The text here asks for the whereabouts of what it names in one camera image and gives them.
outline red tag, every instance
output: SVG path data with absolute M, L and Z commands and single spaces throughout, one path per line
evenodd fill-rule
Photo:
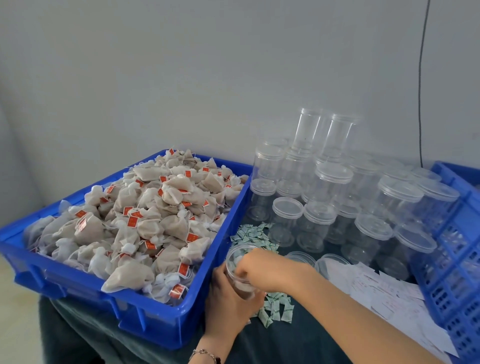
M 75 216 L 78 217 L 78 218 L 82 218 L 83 216 L 85 216 L 87 214 L 86 211 L 83 211 L 83 210 L 80 210 L 78 211 Z
M 148 250 L 155 250 L 156 246 L 155 244 L 152 244 L 150 240 L 144 240 L 145 246 L 147 247 Z
M 199 238 L 198 235 L 195 235 L 195 234 L 192 234 L 191 232 L 189 232 L 188 235 L 187 235 L 187 243 L 194 242 L 198 238 Z
M 133 217 L 135 217 L 135 218 L 142 218 L 142 217 L 144 217 L 144 216 L 140 213 L 140 211 L 135 211 L 135 212 L 134 212 L 133 214 L 131 214 L 130 216 L 133 216 Z
M 189 267 L 190 266 L 188 264 L 185 264 L 185 263 L 180 264 L 179 269 L 177 270 L 178 274 L 182 278 L 187 278 L 187 273 L 188 273 L 188 268 Z
M 158 256 L 159 256 L 160 254 L 162 254 L 162 251 L 164 251 L 164 250 L 165 250 L 165 248 L 162 248 L 162 249 L 155 255 L 155 258 L 158 258 Z
M 78 223 L 78 231 L 82 231 L 87 226 L 87 220 L 85 218 L 81 219 Z
M 127 206 L 127 207 L 124 207 L 123 208 L 123 215 L 124 216 L 127 216 L 128 215 L 128 212 L 133 209 L 133 206 Z
M 127 222 L 127 226 L 130 228 L 135 228 L 137 226 L 137 221 L 138 218 L 136 218 L 135 216 L 130 216 Z
M 172 288 L 170 291 L 169 295 L 170 297 L 178 300 L 181 295 L 183 294 L 183 291 L 186 289 L 186 287 L 182 284 L 177 284 L 175 287 Z

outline floor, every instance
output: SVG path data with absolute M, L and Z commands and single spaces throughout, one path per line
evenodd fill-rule
M 1 364 L 42 363 L 37 301 L 36 293 L 13 282 L 13 271 L 0 256 Z

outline blue plastic crate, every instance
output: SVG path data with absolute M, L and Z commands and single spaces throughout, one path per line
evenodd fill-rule
M 480 363 L 480 170 L 436 162 L 432 171 L 460 192 L 434 231 L 438 249 L 412 262 L 434 321 L 446 329 L 460 362 Z
M 142 162 L 155 159 L 158 154 L 164 155 L 165 151 L 154 154 Z M 210 158 L 199 155 L 197 157 L 202 160 Z M 231 168 L 237 175 L 250 175 L 252 172 L 252 166 L 246 164 L 222 159 L 215 161 L 219 165 L 224 164 Z M 129 167 L 120 170 L 94 184 L 105 185 L 116 181 L 128 169 Z M 82 204 L 85 193 L 91 190 L 92 185 L 64 199 L 73 205 Z M 245 183 L 213 240 L 184 301 L 177 307 L 167 306 L 130 289 L 103 293 L 100 290 L 104 282 L 102 279 L 27 251 L 22 241 L 23 230 L 42 217 L 57 216 L 59 201 L 1 229 L 0 252 L 15 271 L 15 283 L 52 299 L 75 297 L 89 305 L 111 312 L 117 318 L 119 328 L 167 349 L 178 349 L 190 340 L 196 330 L 204 311 L 212 269 L 225 260 L 230 246 L 229 237 L 237 231 L 251 195 L 249 187 L 250 179 Z

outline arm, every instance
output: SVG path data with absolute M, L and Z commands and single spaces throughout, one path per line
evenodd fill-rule
M 263 307 L 264 300 L 264 292 L 258 292 L 247 301 L 240 298 L 225 275 L 225 263 L 216 268 L 205 302 L 205 333 L 198 342 L 197 350 L 206 350 L 224 363 L 233 341 L 250 317 Z M 189 364 L 213 362 L 213 358 L 208 354 L 195 354 Z
M 267 292 L 284 292 L 322 324 L 355 364 L 441 363 L 434 355 L 351 299 L 310 265 L 254 249 L 235 273 Z

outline gray wall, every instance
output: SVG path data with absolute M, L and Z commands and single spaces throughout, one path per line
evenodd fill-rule
M 298 109 L 365 116 L 356 144 L 418 163 L 426 1 L 0 2 L 0 101 L 52 202 L 170 146 L 251 162 Z M 424 158 L 480 167 L 478 0 L 432 2 Z
M 0 227 L 42 207 L 18 142 L 0 108 Z

